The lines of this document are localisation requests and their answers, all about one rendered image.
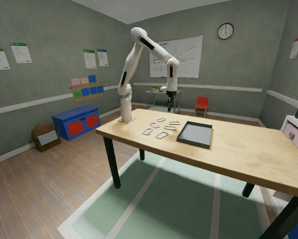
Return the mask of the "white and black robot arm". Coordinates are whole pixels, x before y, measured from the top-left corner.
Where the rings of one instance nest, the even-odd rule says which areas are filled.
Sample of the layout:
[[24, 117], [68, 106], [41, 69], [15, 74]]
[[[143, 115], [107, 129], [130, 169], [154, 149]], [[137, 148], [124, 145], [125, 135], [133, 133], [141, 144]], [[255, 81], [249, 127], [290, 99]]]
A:
[[171, 56], [161, 46], [150, 40], [147, 37], [147, 33], [139, 27], [135, 27], [131, 30], [131, 39], [135, 42], [135, 44], [126, 59], [122, 77], [118, 85], [118, 93], [123, 96], [121, 98], [121, 120], [123, 121], [132, 120], [132, 90], [128, 82], [136, 71], [143, 47], [167, 65], [167, 85], [166, 87], [162, 87], [160, 90], [177, 91], [177, 68], [179, 67], [179, 61]]

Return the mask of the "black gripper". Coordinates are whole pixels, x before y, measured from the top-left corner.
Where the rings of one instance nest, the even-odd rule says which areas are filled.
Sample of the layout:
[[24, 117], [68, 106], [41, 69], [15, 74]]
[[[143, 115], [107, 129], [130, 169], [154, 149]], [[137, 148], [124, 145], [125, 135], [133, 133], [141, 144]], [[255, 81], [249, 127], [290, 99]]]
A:
[[[177, 91], [166, 91], [166, 95], [169, 96], [168, 100], [167, 100], [167, 106], [168, 106], [168, 109], [167, 111], [168, 112], [171, 112], [171, 109], [172, 109], [172, 105], [173, 105], [173, 96], [176, 96], [177, 94]], [[172, 96], [173, 95], [173, 96]], [[170, 105], [169, 105], [170, 104]]]

